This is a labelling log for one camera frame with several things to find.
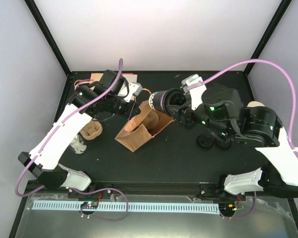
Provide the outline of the brown paper bag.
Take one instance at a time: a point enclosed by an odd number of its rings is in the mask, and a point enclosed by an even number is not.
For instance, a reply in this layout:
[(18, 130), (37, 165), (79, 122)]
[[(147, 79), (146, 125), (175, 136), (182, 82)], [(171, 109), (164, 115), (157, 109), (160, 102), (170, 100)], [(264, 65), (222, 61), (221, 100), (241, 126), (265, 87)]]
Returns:
[(149, 100), (143, 101), (139, 109), (141, 113), (132, 117), (116, 135), (115, 140), (132, 152), (157, 136), (173, 118), (152, 109)]

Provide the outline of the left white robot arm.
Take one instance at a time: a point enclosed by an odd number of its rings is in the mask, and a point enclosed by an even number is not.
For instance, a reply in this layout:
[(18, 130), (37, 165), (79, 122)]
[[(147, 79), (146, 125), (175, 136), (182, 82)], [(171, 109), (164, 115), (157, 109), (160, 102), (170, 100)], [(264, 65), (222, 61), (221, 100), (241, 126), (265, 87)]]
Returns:
[(82, 171), (60, 164), (59, 160), (75, 136), (98, 113), (131, 118), (140, 113), (134, 101), (142, 91), (138, 82), (129, 82), (121, 72), (106, 70), (98, 81), (78, 84), (63, 113), (44, 139), (30, 152), (22, 152), (18, 160), (47, 189), (78, 189), (86, 198), (96, 194), (97, 186)]

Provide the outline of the brown pulp cup carrier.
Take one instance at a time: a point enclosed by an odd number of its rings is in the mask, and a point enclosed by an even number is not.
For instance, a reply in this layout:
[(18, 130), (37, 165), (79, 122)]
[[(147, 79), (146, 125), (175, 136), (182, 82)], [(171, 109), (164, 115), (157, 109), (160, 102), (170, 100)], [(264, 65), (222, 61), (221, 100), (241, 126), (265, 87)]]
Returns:
[(101, 135), (102, 131), (101, 123), (91, 120), (80, 130), (80, 134), (85, 140), (94, 140)]

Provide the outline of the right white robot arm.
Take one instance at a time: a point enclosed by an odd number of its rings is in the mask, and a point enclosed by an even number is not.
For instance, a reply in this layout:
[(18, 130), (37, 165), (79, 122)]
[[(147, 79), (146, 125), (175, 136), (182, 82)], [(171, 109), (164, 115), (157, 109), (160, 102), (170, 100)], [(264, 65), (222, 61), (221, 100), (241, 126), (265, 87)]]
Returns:
[(243, 192), (265, 192), (298, 198), (298, 157), (274, 110), (260, 103), (245, 105), (236, 89), (214, 84), (206, 87), (198, 75), (171, 89), (161, 104), (176, 123), (186, 128), (202, 125), (222, 145), (246, 148), (243, 158), (259, 155), (268, 164), (241, 174), (222, 175), (216, 196), (227, 200)]

